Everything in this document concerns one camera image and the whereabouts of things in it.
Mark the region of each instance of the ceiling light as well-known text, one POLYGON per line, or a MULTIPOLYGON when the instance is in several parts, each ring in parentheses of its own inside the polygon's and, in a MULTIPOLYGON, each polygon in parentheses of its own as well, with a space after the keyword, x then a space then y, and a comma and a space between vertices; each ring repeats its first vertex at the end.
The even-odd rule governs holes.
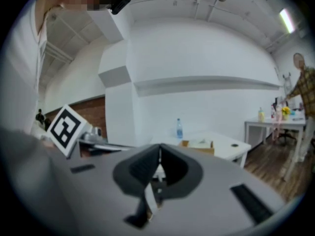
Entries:
POLYGON ((280 15, 285 23, 285 26, 287 27, 287 30, 289 31, 289 33, 292 33, 295 31, 295 28, 293 26, 292 20, 290 18, 290 15, 288 13, 288 11, 286 9, 283 9, 280 12, 280 15))

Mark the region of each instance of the small box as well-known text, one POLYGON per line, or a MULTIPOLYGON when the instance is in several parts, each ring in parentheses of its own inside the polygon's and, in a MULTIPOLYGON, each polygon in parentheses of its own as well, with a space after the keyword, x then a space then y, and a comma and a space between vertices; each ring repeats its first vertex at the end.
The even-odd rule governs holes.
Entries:
POLYGON ((210 148, 193 148, 193 147, 188 147, 188 143, 189 141, 181 141, 178 146, 180 147, 186 147, 186 148, 191 148, 191 149, 194 149, 194 150, 197 150, 197 151, 201 151, 201 152, 205 152, 205 153, 210 153, 212 155, 215 154, 215 148, 213 147, 213 141, 211 142, 211 147, 210 148))

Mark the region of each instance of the white wall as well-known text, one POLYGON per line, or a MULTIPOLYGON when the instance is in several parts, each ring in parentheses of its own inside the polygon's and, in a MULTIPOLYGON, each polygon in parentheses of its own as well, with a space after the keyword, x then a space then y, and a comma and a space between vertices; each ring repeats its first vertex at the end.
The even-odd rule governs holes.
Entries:
MULTIPOLYGON (((309 35, 303 39, 295 35, 289 42, 273 53, 273 57, 279 67, 281 84, 284 84, 283 75, 287 77, 291 73, 293 87, 300 76, 300 72, 293 64, 293 55, 295 53, 301 53, 304 56, 307 66, 315 67, 315 46, 309 35)), ((295 97, 294 100, 296 106, 299 106, 300 102, 302 102, 301 96, 295 97)))
POLYGON ((48 84, 45 94, 45 113, 82 100, 105 94, 98 76, 99 63, 108 48, 105 37, 100 37, 83 48, 70 65, 65 65, 48 84))
MULTIPOLYGON (((133 82, 184 76, 228 76, 279 84, 276 63, 248 38, 218 25, 187 19, 136 22, 131 32, 136 66, 133 82)), ((175 135, 176 119, 184 132, 213 130, 244 141, 248 118, 262 107, 270 114, 280 90, 238 87, 169 92, 139 98, 144 134, 175 135)), ((250 130, 250 144, 261 142, 261 129, 250 130)))

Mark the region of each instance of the white desk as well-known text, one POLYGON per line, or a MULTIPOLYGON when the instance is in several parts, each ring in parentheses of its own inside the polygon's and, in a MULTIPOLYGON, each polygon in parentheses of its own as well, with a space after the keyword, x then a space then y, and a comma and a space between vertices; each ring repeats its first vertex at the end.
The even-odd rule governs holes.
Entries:
MULTIPOLYGON (((273 126, 271 117, 265 118, 264 122, 259 122, 258 116, 245 121, 245 124, 246 124, 246 127, 245 127, 245 142, 246 143, 248 143, 248 141, 249 141, 250 126, 264 127, 265 128, 263 143, 266 142, 267 128, 270 128, 273 126)), ((289 116, 288 120, 284 120, 281 122, 281 125, 280 125, 281 129, 291 129, 291 130, 297 130, 299 132, 297 144, 295 147, 294 156, 293 156, 292 161, 290 163, 290 166, 289 166, 289 168, 288 168, 288 170, 284 176, 285 181, 288 181, 290 179, 294 165, 297 162, 298 154, 299 154, 299 150, 300 150, 300 146, 301 146, 301 142, 302 142, 302 135, 303 135, 303 127, 304 126, 305 126, 305 116, 302 113, 299 115, 296 115, 296 116, 289 116), (293 120, 294 118, 303 118, 303 120, 293 120)))
MULTIPOLYGON (((233 161, 237 159, 237 163, 241 168, 244 167, 247 152, 252 148, 251 145, 237 141, 235 139, 229 138, 227 136, 211 132, 203 131, 196 133, 184 133, 183 140, 192 140, 192 139, 209 139, 213 141, 215 148, 214 156, 233 161), (232 144, 237 144, 238 147, 232 147, 232 144)), ((153 137, 150 141, 150 144, 170 144, 178 145, 182 139, 178 139, 175 136, 156 136, 153 137)))

